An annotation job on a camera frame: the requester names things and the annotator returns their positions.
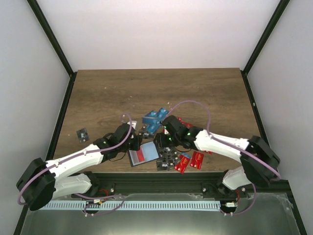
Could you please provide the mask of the black leather card holder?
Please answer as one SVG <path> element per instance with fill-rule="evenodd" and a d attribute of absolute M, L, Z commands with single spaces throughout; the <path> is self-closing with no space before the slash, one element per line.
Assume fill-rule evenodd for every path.
<path fill-rule="evenodd" d="M 139 150 L 142 150 L 146 161 L 143 163 L 135 164 L 133 161 L 133 156 L 136 151 L 129 150 L 128 156 L 129 156 L 131 167 L 142 165 L 142 164 L 145 164 L 145 163 L 148 163 L 148 162 L 151 162 L 160 158 L 160 154 L 157 149 L 157 146 L 152 141 L 142 144 Z"/>

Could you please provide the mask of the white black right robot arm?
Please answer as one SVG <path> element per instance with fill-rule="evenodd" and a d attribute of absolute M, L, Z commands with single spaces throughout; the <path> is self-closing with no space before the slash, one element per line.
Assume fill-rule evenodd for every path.
<path fill-rule="evenodd" d="M 233 159 L 240 167 L 228 170 L 217 185 L 222 197 L 229 197 L 237 188 L 253 184 L 267 188 L 271 181 L 280 180 L 279 157 L 259 136 L 250 139 L 217 135 L 201 127 L 188 127 L 173 115 L 161 123 L 164 133 L 156 134 L 158 147 L 182 146 L 187 149 L 213 152 Z"/>

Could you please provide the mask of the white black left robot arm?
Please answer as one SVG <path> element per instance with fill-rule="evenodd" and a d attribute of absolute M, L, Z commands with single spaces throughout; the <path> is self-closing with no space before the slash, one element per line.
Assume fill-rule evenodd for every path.
<path fill-rule="evenodd" d="M 139 150 L 142 139 L 136 135 L 135 126 L 135 121 L 123 123 L 114 133 L 106 134 L 65 157 L 48 161 L 34 159 L 16 184 L 20 192 L 18 204 L 36 211 L 52 199 L 70 194 L 96 197 L 100 192 L 96 177 L 80 171 L 110 161 L 119 153 Z"/>

